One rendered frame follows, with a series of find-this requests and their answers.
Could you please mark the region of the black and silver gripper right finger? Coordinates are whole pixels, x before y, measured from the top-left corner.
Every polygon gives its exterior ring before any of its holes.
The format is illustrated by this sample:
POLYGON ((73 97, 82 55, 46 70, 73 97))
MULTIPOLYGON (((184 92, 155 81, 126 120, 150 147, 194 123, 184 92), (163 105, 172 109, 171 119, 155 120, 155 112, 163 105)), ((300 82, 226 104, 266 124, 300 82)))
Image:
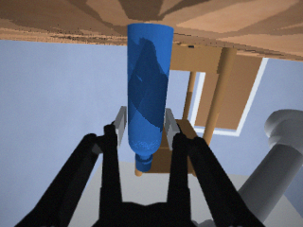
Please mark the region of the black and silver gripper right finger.
POLYGON ((187 138, 170 108, 165 110, 164 127, 172 150, 166 227, 191 227, 188 156, 216 227, 265 227, 248 209, 204 138, 187 138))

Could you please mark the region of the blue bottle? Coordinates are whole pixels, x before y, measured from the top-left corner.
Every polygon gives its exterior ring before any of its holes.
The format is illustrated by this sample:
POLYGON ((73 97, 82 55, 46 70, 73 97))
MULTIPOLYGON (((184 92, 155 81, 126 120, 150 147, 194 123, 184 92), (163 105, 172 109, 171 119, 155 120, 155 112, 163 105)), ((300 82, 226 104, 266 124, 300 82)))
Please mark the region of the blue bottle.
POLYGON ((140 172, 151 169, 161 145, 173 32, 159 24, 127 25, 128 142, 140 172))

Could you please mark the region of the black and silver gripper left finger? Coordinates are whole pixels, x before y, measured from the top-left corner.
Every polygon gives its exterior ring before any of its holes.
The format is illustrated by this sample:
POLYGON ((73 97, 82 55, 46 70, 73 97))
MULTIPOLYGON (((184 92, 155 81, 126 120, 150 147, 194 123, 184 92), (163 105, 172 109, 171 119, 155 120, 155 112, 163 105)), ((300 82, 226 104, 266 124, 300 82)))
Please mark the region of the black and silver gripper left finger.
POLYGON ((98 156, 102 157, 98 227, 125 227, 117 149, 127 124, 127 106, 103 127, 87 133, 35 207, 14 227, 68 227, 98 156))

